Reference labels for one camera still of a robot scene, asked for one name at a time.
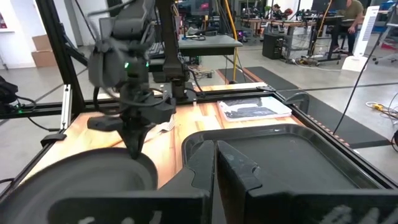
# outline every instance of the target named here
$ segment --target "gray floor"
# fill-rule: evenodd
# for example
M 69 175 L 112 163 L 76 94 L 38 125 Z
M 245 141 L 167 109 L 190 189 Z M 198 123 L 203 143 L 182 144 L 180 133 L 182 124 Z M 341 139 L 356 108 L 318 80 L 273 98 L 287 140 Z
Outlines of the gray floor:
M 374 43 L 375 36 L 369 45 Z M 377 50 L 375 55 L 383 56 L 390 52 Z M 261 55 L 261 43 L 250 42 L 239 50 L 239 58 L 243 67 L 263 66 L 280 77 L 289 80 L 303 89 L 319 89 L 342 87 L 331 90 L 310 90 L 314 97 L 324 101 L 339 111 L 343 111 L 349 94 L 352 91 L 358 73 L 338 71 L 341 64 L 335 62 L 320 65 L 320 69 L 288 65 L 278 60 L 269 60 Z M 92 99 L 93 86 L 88 80 L 88 72 L 78 62 L 74 62 L 78 79 L 85 99 Z M 202 58 L 205 68 L 216 70 L 219 68 L 232 68 L 231 63 L 226 64 L 223 56 L 209 56 Z M 360 85 L 348 110 L 348 116 L 375 130 L 390 139 L 396 130 L 392 121 L 365 106 L 368 101 L 376 101 L 388 105 L 398 90 L 397 75 L 398 63 L 381 62 L 375 65 L 372 62 L 364 72 Z M 57 67 L 28 68 L 18 70 L 0 70 L 0 75 L 8 82 L 19 86 L 19 95 L 26 96 L 39 103 L 49 103 L 62 100 L 62 79 Z M 224 81 L 215 74 L 213 78 L 204 78 L 200 84 L 222 85 Z M 392 102 L 396 107 L 398 101 Z M 34 118 L 43 126 L 50 128 L 59 127 L 59 116 Z M 12 119 L 0 121 L 0 179 L 15 177 L 26 164 L 40 151 L 40 140 L 47 133 L 36 128 L 27 119 Z M 358 149 L 369 162 L 398 182 L 398 153 L 390 146 Z

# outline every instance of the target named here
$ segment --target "person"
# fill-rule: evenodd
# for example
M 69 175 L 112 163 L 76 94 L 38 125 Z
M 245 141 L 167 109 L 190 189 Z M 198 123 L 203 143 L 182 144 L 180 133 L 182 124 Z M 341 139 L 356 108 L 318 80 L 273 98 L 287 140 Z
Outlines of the person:
M 348 39 L 348 55 L 352 55 L 355 44 L 356 30 L 358 28 L 358 24 L 363 20 L 363 5 L 358 0 L 347 0 L 346 9 L 337 11 L 337 15 L 344 16 L 343 20 L 354 19 L 353 22 L 343 22 L 340 25 L 339 30 L 339 33 L 346 33 Z M 334 51 L 339 49 L 338 35 L 332 38 L 331 44 L 333 44 Z
M 276 19 L 282 19 L 282 11 L 280 10 L 280 6 L 278 4 L 273 5 L 272 7 L 273 17 Z

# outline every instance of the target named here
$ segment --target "computer monitor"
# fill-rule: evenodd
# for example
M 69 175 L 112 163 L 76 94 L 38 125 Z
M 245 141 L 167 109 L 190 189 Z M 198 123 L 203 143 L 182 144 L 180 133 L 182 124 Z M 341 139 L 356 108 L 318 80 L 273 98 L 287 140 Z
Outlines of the computer monitor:
M 330 0 L 313 0 L 312 11 L 325 12 L 328 8 Z M 347 0 L 332 0 L 329 11 L 335 11 L 340 9 L 345 9 Z
M 190 16 L 209 16 L 212 12 L 211 0 L 179 0 L 180 14 Z

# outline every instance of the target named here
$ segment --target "black metal frame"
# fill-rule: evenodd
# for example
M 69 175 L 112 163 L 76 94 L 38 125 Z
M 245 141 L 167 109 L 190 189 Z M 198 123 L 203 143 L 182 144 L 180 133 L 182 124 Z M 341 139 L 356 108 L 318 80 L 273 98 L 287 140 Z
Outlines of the black metal frame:
M 61 76 L 64 84 L 71 84 L 73 89 L 73 103 L 72 103 L 72 121 L 80 114 L 85 112 L 95 111 L 92 100 L 84 101 L 81 93 L 80 85 L 76 76 L 75 69 L 73 67 L 70 56 L 67 54 L 67 48 L 65 47 L 62 39 L 63 32 L 60 25 L 60 21 L 53 3 L 53 0 L 37 0 L 39 11 L 42 15 L 42 19 L 47 30 L 47 35 L 50 39 L 51 46 L 54 51 L 55 58 L 57 59 L 58 67 L 60 69 Z M 206 96 L 198 98 L 197 103 L 211 103 L 219 100 L 229 100 L 237 98 L 252 98 L 252 97 L 263 97 L 273 96 L 281 102 L 285 102 L 285 98 L 276 91 L 264 91 L 260 88 L 247 88 L 240 90 L 219 90 L 219 91 L 208 91 Z M 99 100 L 99 105 L 105 109 L 115 109 L 119 107 L 119 103 L 113 99 Z M 188 105 L 193 103 L 192 100 L 180 100 L 177 105 Z M 376 169 L 369 162 L 365 161 L 362 157 L 353 152 L 349 147 L 335 138 L 328 131 L 320 127 L 316 122 L 308 117 L 302 110 L 293 104 L 287 104 L 292 110 L 292 114 L 301 121 L 306 127 L 311 128 L 318 132 L 328 142 L 334 145 L 344 156 L 350 159 L 353 163 L 359 166 L 370 178 L 380 183 L 386 189 L 398 189 L 398 185 L 386 177 L 381 171 Z M 47 116 L 61 114 L 62 103 L 46 103 L 38 104 L 36 109 L 32 112 L 21 113 L 21 114 L 9 114 L 2 116 L 1 119 L 11 118 L 24 118 L 33 116 Z M 48 152 L 53 146 L 54 142 L 48 143 L 43 146 L 42 150 L 26 165 L 26 167 L 17 175 L 14 181 L 2 192 L 0 195 L 0 202 L 7 197 L 26 177 L 26 175 L 33 169 L 33 167 L 40 161 L 40 159 Z

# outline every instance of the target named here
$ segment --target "cardboard box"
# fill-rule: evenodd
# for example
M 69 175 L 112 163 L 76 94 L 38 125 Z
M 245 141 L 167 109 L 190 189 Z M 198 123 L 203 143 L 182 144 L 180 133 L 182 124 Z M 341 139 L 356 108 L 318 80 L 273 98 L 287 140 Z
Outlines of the cardboard box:
M 33 60 L 35 61 L 36 67 L 52 67 L 58 66 L 55 60 L 54 53 L 52 50 L 42 50 L 32 52 Z
M 32 37 L 33 43 L 36 46 L 37 51 L 42 50 L 52 50 L 49 37 L 47 35 L 40 35 L 36 37 Z

